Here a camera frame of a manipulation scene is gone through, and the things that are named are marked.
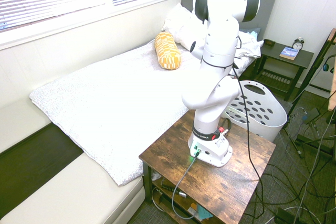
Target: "headphones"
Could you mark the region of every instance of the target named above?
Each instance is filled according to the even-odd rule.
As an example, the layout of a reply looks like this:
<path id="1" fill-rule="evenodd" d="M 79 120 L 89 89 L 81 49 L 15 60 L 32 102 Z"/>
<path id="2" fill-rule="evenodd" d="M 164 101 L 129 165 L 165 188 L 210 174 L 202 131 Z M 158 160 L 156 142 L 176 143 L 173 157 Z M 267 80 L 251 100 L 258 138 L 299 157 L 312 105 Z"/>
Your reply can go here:
<path id="1" fill-rule="evenodd" d="M 336 57 L 336 55 L 331 55 L 327 58 L 327 60 L 325 61 L 324 65 L 323 65 L 323 68 L 322 68 L 324 72 L 327 72 L 329 70 L 329 65 L 327 64 L 327 61 L 332 57 Z"/>

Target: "bed frame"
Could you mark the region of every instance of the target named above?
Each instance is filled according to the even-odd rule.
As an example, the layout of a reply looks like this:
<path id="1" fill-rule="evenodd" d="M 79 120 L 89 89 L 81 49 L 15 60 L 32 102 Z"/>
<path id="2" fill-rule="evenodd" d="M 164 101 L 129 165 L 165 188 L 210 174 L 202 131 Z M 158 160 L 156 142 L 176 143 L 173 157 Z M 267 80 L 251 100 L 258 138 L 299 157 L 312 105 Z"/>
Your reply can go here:
<path id="1" fill-rule="evenodd" d="M 260 0 L 256 18 L 242 23 L 241 28 L 260 27 L 260 38 L 263 38 L 274 2 Z M 182 5 L 191 10 L 192 0 L 182 0 Z M 81 153 L 82 150 L 52 123 L 0 153 L 0 220 Z"/>

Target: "basket hole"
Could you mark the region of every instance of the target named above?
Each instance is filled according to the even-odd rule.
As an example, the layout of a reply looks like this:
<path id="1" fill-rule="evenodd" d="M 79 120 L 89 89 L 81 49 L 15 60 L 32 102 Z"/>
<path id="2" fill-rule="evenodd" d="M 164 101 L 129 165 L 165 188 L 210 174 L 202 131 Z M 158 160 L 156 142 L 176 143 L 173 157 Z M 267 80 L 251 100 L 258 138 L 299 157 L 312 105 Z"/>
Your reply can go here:
<path id="1" fill-rule="evenodd" d="M 252 92 L 255 92 L 257 94 L 265 95 L 266 93 L 259 87 L 256 87 L 254 85 L 244 85 L 244 87 Z"/>

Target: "book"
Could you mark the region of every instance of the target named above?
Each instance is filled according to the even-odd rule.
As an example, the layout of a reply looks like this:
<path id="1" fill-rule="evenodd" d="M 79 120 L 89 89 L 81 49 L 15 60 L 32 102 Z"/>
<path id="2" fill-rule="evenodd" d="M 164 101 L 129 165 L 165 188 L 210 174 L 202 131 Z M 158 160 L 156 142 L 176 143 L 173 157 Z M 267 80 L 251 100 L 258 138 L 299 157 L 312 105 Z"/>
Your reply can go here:
<path id="1" fill-rule="evenodd" d="M 281 52 L 280 56 L 286 59 L 294 60 L 296 55 L 298 55 L 298 53 L 299 53 L 298 49 L 285 47 L 283 51 Z"/>

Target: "window sill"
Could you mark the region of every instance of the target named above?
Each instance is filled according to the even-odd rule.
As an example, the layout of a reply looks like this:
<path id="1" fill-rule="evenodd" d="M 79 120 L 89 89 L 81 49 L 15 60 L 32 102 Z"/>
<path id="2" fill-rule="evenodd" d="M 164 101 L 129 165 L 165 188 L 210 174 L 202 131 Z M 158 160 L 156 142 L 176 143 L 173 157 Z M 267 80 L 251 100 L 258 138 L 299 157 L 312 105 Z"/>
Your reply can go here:
<path id="1" fill-rule="evenodd" d="M 165 0 L 140 0 L 120 6 L 102 5 L 0 33 L 0 50 L 47 37 Z"/>

